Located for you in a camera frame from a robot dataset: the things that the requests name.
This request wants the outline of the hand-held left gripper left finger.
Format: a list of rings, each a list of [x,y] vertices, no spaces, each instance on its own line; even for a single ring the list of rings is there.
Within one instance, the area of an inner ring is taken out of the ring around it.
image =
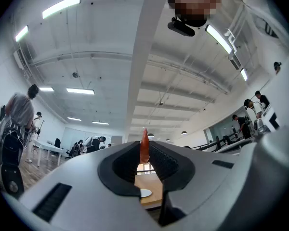
[[[134,185],[139,164],[140,142],[135,141],[104,158],[98,166],[98,176],[112,193],[140,197],[141,191]]]

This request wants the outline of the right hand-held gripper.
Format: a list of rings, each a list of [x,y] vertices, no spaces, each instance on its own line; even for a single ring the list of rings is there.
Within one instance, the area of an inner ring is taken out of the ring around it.
[[[253,103],[253,107],[256,114],[254,128],[259,136],[268,132],[274,132],[279,129],[279,120],[271,104],[263,109],[261,104],[257,102]]]

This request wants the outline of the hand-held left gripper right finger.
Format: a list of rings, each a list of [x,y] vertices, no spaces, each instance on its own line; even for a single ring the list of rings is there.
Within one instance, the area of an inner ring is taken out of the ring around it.
[[[163,184],[164,193],[182,190],[195,174],[193,162],[167,146],[149,142],[149,162]]]

